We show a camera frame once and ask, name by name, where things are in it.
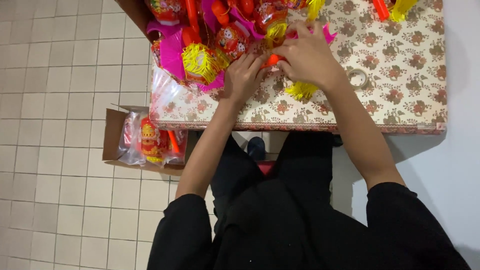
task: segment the black pants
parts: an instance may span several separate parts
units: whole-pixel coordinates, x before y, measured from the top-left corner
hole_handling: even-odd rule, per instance
[[[265,177],[256,162],[230,137],[210,186],[215,214],[221,220],[228,204],[247,188],[279,179],[290,190],[311,191],[308,199],[330,202],[333,135],[329,132],[290,132],[274,167]]]

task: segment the hand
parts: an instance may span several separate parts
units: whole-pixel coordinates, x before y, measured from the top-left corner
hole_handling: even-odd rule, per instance
[[[220,102],[229,102],[240,110],[265,78],[268,69],[260,70],[260,66],[267,59],[267,54],[244,53],[234,61],[225,72],[225,93]]]
[[[287,59],[288,62],[278,61],[277,65],[291,80],[316,85],[324,92],[348,81],[325,41],[320,22],[296,22],[287,29],[287,33],[293,31],[297,31],[298,39],[287,39],[272,51]]]

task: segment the tape roll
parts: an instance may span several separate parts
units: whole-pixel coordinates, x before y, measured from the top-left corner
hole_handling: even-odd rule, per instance
[[[367,73],[359,68],[350,70],[347,76],[354,90],[361,89],[368,83]]]

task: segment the person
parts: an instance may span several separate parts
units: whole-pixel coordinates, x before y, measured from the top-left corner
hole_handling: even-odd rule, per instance
[[[164,211],[148,269],[468,269],[439,222],[410,191],[379,129],[334,59],[319,22],[294,23],[273,53],[293,81],[318,86],[344,147],[365,179],[368,226],[330,206],[333,135],[291,132],[264,176],[231,136],[266,74],[267,55],[244,54]],[[215,238],[205,204],[214,196]]]

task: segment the table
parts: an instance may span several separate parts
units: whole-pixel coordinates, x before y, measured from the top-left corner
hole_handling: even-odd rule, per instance
[[[289,11],[290,23],[305,18],[304,11]],[[367,85],[356,92],[383,133],[437,135],[446,130],[442,0],[419,0],[401,23],[380,22],[365,0],[327,0],[318,20],[330,22],[331,32],[338,32],[330,48],[346,72],[360,68],[368,74]],[[153,69],[153,74],[161,72],[155,65]],[[169,80],[164,83],[176,84]],[[295,101],[283,91],[291,83],[273,69],[243,106],[234,129],[337,132],[325,95],[317,91],[309,101]],[[150,116],[159,128],[205,128],[222,92],[179,86],[175,98],[160,104],[156,87],[152,84]]]

